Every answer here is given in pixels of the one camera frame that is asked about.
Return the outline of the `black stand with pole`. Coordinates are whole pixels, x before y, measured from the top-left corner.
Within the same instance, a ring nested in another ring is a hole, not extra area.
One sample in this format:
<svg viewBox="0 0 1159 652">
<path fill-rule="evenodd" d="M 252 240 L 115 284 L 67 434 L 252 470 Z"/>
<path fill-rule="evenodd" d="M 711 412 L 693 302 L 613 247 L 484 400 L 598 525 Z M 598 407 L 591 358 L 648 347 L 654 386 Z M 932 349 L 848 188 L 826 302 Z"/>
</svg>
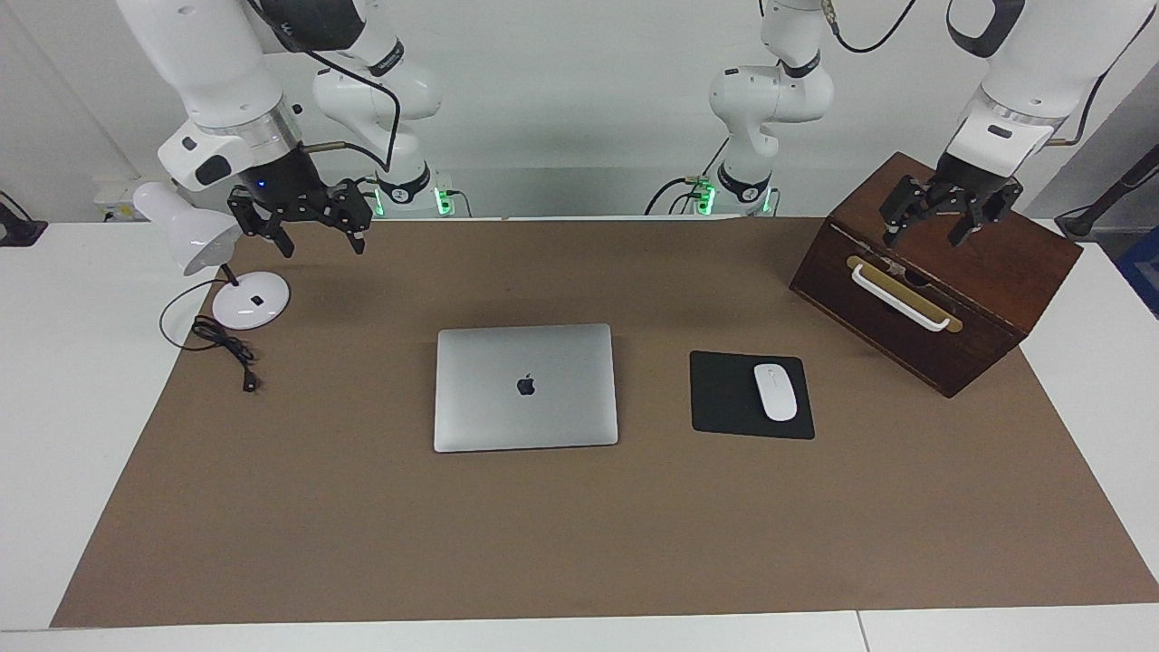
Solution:
<svg viewBox="0 0 1159 652">
<path fill-rule="evenodd" d="M 1156 142 L 1153 148 L 1136 161 L 1096 202 L 1089 203 L 1088 206 L 1065 211 L 1064 214 L 1054 218 L 1054 224 L 1067 239 L 1076 241 L 1086 239 L 1106 211 L 1125 198 L 1127 195 L 1146 185 L 1151 178 L 1156 178 L 1156 175 L 1159 175 L 1159 142 Z"/>
</svg>

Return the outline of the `silver grey laptop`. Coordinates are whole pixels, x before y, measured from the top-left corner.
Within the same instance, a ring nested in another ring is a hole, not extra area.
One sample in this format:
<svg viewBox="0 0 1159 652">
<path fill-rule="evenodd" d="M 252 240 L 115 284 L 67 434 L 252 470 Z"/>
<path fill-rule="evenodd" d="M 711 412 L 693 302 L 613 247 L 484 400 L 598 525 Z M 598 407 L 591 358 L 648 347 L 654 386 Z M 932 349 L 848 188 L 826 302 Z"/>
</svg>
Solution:
<svg viewBox="0 0 1159 652">
<path fill-rule="evenodd" d="M 608 323 L 439 331 L 432 434 L 439 454 L 617 442 Z"/>
</svg>

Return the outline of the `white wall power strip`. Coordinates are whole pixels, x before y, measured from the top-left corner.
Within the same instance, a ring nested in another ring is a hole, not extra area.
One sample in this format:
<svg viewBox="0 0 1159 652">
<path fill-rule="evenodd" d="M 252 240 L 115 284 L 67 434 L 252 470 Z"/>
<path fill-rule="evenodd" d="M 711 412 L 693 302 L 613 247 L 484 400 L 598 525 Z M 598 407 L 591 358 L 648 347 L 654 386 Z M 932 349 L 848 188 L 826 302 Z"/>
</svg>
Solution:
<svg viewBox="0 0 1159 652">
<path fill-rule="evenodd" d="M 92 199 L 99 208 L 102 224 L 147 224 L 148 218 L 136 208 L 133 197 L 138 186 L 148 182 L 145 178 L 133 180 L 95 180 L 99 191 Z"/>
</svg>

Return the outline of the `black clamp object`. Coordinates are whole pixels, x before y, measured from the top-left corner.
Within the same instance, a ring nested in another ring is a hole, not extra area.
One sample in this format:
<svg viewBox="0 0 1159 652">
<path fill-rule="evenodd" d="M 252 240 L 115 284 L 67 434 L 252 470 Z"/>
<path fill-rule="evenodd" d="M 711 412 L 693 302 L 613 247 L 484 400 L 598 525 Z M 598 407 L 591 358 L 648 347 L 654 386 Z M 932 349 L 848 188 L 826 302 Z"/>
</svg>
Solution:
<svg viewBox="0 0 1159 652">
<path fill-rule="evenodd" d="M 30 247 L 41 240 L 49 224 L 34 219 L 10 195 L 0 190 L 0 247 Z"/>
</svg>

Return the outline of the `white desk lamp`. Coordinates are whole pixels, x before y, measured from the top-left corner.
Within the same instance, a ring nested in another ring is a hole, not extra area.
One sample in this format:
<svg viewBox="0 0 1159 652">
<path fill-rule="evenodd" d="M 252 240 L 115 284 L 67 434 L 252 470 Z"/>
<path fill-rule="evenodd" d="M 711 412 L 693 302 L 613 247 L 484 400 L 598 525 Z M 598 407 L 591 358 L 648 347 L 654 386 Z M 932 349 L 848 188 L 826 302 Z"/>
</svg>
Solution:
<svg viewBox="0 0 1159 652">
<path fill-rule="evenodd" d="M 212 317 L 236 331 L 260 329 L 278 318 L 290 302 L 289 284 L 277 273 L 236 274 L 229 268 L 243 228 L 224 212 L 192 206 L 170 185 L 146 182 L 132 195 L 138 212 L 165 230 L 182 274 L 218 268 L 226 283 L 216 292 Z"/>
</svg>

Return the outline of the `white computer mouse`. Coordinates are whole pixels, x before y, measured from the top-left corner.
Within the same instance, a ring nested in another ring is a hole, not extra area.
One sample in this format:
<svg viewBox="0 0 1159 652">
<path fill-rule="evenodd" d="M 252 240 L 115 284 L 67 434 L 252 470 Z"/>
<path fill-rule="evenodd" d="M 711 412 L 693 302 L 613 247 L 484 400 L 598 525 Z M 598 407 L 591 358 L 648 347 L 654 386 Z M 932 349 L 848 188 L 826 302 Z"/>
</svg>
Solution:
<svg viewBox="0 0 1159 652">
<path fill-rule="evenodd" d="M 761 362 L 753 368 L 761 411 L 770 422 L 786 424 L 799 416 L 799 397 L 788 371 L 779 362 Z"/>
</svg>

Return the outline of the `black mouse pad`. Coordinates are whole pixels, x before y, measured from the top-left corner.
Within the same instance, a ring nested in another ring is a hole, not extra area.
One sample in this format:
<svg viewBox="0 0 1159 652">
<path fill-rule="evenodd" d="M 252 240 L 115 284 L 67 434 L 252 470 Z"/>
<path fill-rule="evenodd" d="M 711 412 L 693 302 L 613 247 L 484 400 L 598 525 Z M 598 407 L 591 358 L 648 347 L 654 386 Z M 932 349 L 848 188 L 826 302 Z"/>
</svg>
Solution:
<svg viewBox="0 0 1159 652">
<path fill-rule="evenodd" d="M 753 368 L 779 362 L 790 374 L 799 413 L 786 424 L 770 422 L 761 411 Z M 806 369 L 799 358 L 744 356 L 737 352 L 690 352 L 690 391 L 693 428 L 730 435 L 760 435 L 781 440 L 814 440 L 814 417 Z"/>
</svg>

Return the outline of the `dark brown wooden box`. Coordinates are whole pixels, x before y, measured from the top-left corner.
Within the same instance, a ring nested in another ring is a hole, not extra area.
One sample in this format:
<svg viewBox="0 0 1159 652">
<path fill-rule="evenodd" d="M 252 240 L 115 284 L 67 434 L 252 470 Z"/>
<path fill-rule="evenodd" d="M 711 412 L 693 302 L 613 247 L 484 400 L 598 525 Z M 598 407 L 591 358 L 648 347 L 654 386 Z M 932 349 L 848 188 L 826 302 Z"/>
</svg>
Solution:
<svg viewBox="0 0 1159 652">
<path fill-rule="evenodd" d="M 930 173 L 914 157 L 892 154 L 828 215 L 790 290 L 950 398 L 1038 325 L 1083 251 L 1016 212 L 957 247 L 948 243 L 948 232 L 958 218 L 931 217 L 887 248 L 881 204 L 903 175 Z M 857 288 L 846 265 L 850 256 L 862 257 L 950 312 L 963 329 L 924 330 Z"/>
</svg>

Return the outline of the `blue crate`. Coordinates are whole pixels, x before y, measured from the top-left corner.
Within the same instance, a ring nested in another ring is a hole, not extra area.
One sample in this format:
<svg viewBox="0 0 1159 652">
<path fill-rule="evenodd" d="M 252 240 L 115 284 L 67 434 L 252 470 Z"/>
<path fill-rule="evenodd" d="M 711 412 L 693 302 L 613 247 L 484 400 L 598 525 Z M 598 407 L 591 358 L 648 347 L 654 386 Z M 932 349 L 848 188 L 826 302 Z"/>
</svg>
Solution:
<svg viewBox="0 0 1159 652">
<path fill-rule="evenodd" d="M 1127 247 L 1114 265 L 1143 305 L 1159 318 L 1159 226 Z"/>
</svg>

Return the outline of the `large brown table mat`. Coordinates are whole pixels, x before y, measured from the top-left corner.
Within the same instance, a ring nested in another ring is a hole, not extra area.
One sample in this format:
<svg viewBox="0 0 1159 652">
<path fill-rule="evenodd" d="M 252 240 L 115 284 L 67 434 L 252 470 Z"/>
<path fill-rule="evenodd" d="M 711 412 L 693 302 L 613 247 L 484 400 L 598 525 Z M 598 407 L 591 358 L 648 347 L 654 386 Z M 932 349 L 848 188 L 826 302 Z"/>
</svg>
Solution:
<svg viewBox="0 0 1159 652">
<path fill-rule="evenodd" d="M 1022 356 L 945 400 L 799 300 L 817 220 L 377 224 L 181 354 L 54 627 L 1159 602 Z M 442 329 L 605 322 L 620 441 L 440 455 Z M 816 437 L 693 428 L 690 352 L 799 358 Z"/>
</svg>

